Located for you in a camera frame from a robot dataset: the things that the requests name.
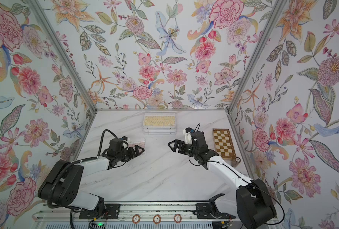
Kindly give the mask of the pink keyboard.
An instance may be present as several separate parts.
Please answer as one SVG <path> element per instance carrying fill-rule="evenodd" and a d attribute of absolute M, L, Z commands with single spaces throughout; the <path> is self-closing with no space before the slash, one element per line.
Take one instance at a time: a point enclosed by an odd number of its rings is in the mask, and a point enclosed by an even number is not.
<path fill-rule="evenodd" d="M 145 139 L 140 139 L 140 140 L 134 140 L 129 142 L 129 148 L 128 148 L 128 152 L 131 154 L 131 147 L 133 147 L 134 145 L 138 145 L 142 148 L 146 148 L 146 142 Z"/>
<path fill-rule="evenodd" d="M 143 134 L 146 135 L 151 135 L 151 134 L 164 134 L 164 135 L 171 135 L 171 134 L 176 134 L 176 130 L 162 130 L 162 129 L 149 129 L 149 130 L 144 130 Z"/>

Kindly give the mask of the white keyboard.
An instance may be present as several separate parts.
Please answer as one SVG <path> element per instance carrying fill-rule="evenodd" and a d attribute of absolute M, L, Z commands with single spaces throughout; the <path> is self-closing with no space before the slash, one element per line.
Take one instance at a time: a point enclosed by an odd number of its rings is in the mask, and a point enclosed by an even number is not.
<path fill-rule="evenodd" d="M 145 135 L 174 135 L 176 132 L 143 132 Z"/>
<path fill-rule="evenodd" d="M 175 130 L 175 127 L 143 127 L 143 129 L 148 130 Z"/>

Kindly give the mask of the yellow keyboard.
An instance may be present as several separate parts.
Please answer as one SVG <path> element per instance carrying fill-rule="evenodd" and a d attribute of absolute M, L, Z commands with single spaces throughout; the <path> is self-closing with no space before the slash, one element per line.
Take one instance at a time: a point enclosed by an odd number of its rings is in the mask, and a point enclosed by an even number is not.
<path fill-rule="evenodd" d="M 162 132 L 149 132 L 149 133 L 144 133 L 144 135 L 175 135 L 176 133 L 172 133 L 172 132 L 169 132 L 169 133 L 162 133 Z"/>
<path fill-rule="evenodd" d="M 176 129 L 144 129 L 144 132 L 175 132 Z"/>
<path fill-rule="evenodd" d="M 145 113 L 143 126 L 150 128 L 175 127 L 176 126 L 175 113 Z"/>

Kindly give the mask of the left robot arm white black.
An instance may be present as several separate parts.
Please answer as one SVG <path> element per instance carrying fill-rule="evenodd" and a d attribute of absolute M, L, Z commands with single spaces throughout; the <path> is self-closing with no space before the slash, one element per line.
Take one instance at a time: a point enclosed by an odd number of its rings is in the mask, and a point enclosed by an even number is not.
<path fill-rule="evenodd" d="M 108 149 L 102 150 L 100 146 L 97 156 L 73 162 L 60 160 L 43 181 L 38 190 L 38 197 L 46 200 L 51 209 L 64 207 L 103 214 L 106 211 L 104 198 L 80 190 L 82 178 L 116 169 L 119 162 L 125 164 L 139 157 L 144 151 L 141 146 L 129 146 L 124 138 L 114 138 L 110 141 Z"/>

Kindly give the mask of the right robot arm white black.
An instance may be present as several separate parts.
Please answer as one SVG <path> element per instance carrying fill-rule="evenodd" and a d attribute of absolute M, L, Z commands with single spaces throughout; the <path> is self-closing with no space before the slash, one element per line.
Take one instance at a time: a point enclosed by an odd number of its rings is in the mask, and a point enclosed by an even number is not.
<path fill-rule="evenodd" d="M 240 219 L 247 229 L 257 229 L 277 216 L 274 200 L 261 179 L 253 180 L 232 168 L 206 143 L 204 133 L 191 128 L 184 130 L 185 140 L 168 143 L 171 151 L 193 157 L 199 166 L 212 172 L 227 184 L 231 191 L 209 200 L 206 216 L 219 219 L 228 214 Z"/>

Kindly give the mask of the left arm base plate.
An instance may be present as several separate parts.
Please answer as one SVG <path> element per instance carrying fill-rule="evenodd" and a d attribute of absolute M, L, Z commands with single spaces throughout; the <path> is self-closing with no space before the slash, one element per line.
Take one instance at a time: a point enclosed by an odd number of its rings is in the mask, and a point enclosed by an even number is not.
<path fill-rule="evenodd" d="M 82 209 L 79 219 L 118 219 L 120 204 L 100 202 L 94 210 Z"/>

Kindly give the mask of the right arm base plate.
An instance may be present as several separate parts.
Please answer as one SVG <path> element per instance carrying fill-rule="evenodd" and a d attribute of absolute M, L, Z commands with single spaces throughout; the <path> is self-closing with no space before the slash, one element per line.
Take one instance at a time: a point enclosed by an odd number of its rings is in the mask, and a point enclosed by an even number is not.
<path fill-rule="evenodd" d="M 221 213 L 215 204 L 215 200 L 224 196 L 224 193 L 217 194 L 209 199 L 207 203 L 197 203 L 193 214 L 198 219 L 235 219 L 236 217 L 227 213 Z"/>

